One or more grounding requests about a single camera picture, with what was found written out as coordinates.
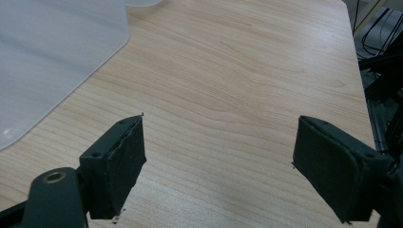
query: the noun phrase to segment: table surface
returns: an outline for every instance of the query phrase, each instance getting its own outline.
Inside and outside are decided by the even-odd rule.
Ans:
[[[300,115],[374,146],[344,3],[166,0],[127,18],[128,44],[0,152],[0,210],[143,112],[148,162],[118,224],[90,227],[346,226],[291,164]]]

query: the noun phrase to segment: wood grain surface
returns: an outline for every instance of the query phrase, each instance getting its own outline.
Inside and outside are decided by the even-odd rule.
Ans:
[[[374,146],[341,1],[165,0],[127,18],[128,44],[0,152],[0,210],[143,112],[148,162],[118,223],[90,227],[348,226],[291,164],[300,115]]]

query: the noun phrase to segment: white plastic sheet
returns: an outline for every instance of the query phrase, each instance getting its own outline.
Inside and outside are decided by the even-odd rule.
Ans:
[[[125,4],[130,7],[152,7],[162,0],[125,0]]]
[[[124,0],[0,1],[0,149],[128,40]]]

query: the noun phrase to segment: black cable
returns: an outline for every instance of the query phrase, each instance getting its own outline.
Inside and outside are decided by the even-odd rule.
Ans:
[[[402,20],[403,20],[403,14],[402,14],[402,15],[399,17],[399,19],[397,20],[397,23],[394,25],[394,27],[393,27],[391,33],[389,34],[388,38],[386,38],[385,43],[384,43],[383,46],[380,48],[380,51],[377,53],[377,55],[379,55],[379,54],[383,51],[383,48],[386,46],[386,44],[388,43],[388,41],[389,41],[389,44],[387,45],[387,47],[391,45],[391,42],[392,42],[392,40],[393,40],[393,37],[395,37],[395,35],[396,35],[396,33],[397,33],[397,30],[398,30],[398,28],[400,27],[400,25],[401,25],[401,23],[402,23]]]
[[[400,30],[400,27],[402,26],[402,24],[403,24],[403,13],[400,15],[400,18],[399,18],[399,21],[397,21],[397,24],[396,24],[396,30],[394,31],[394,33],[393,33],[393,36],[392,36],[392,39],[391,39],[391,41],[389,42],[389,44],[386,46],[386,49],[388,49],[390,46],[391,46],[391,44],[393,43],[393,41],[397,38],[397,36],[400,34],[400,32],[399,33],[397,33],[399,30]]]
[[[388,20],[391,17],[392,13],[393,13],[393,10],[388,14],[386,19],[383,21],[382,27],[380,28],[380,31],[379,31],[379,44],[380,45],[382,45],[382,30],[385,28],[386,23],[388,22]]]
[[[358,16],[358,7],[359,7],[360,0],[356,1],[356,8],[355,8],[355,19],[354,19],[354,26],[353,26],[353,34],[355,33],[355,24],[356,24],[356,17]]]
[[[396,47],[396,46],[400,46],[401,44],[403,43],[403,39],[400,39],[400,40],[398,40],[396,43],[391,43],[391,45],[390,46],[388,46],[387,48],[393,48],[393,47]]]
[[[365,59],[367,59],[367,57],[364,57],[364,56],[360,55],[358,52],[356,53],[356,55],[358,55],[358,57],[361,58],[361,59],[358,59],[358,60],[365,60]]]
[[[385,9],[385,10],[382,12],[382,14],[375,20],[375,22],[371,25],[370,29],[368,29],[368,31],[364,34],[364,36],[363,36],[362,39],[361,39],[362,48],[363,48],[367,53],[369,53],[369,54],[371,54],[371,55],[373,55],[373,56],[375,56],[376,53],[370,52],[369,50],[367,50],[367,48],[370,48],[370,49],[373,49],[373,50],[377,50],[377,51],[380,51],[380,49],[379,49],[379,48],[376,48],[376,47],[371,47],[371,46],[366,45],[366,44],[365,44],[365,41],[367,40],[367,36],[368,36],[368,34],[370,34],[371,30],[380,22],[380,20],[382,20],[382,18],[386,15],[386,13],[388,13],[388,11],[389,11],[389,9]]]

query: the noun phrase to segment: gray floor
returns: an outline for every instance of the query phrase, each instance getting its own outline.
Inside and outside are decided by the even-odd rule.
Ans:
[[[344,0],[344,1],[348,7],[350,21],[353,27],[355,21],[355,10],[357,0]],[[366,5],[365,2],[360,1],[359,9],[362,9],[363,7],[365,7],[365,5]],[[367,48],[367,50],[369,50],[372,54],[368,53],[363,48],[362,38],[369,31],[371,26],[374,24],[376,19],[382,14],[384,10],[385,8],[380,9],[379,12],[376,13],[375,17],[372,18],[370,23],[368,23],[368,25],[355,38],[355,50],[357,53],[358,60],[362,58],[370,58],[380,53],[378,50]],[[371,29],[370,33],[368,33],[367,38],[365,40],[365,44],[374,48],[382,48],[401,15],[402,13],[400,11],[389,10],[389,12],[384,16],[384,18],[381,21],[379,21],[379,23],[375,25],[373,29]],[[370,85],[377,77],[378,75],[369,72],[368,70],[361,71],[361,79],[364,88]],[[385,103],[377,103],[367,100],[367,106],[369,108],[370,120],[374,132],[374,141],[376,149],[377,150],[387,149],[385,139],[383,136],[384,132],[386,131],[386,128],[388,127],[389,121],[392,119],[393,114],[397,109],[397,103],[394,102],[392,99],[386,101]]]

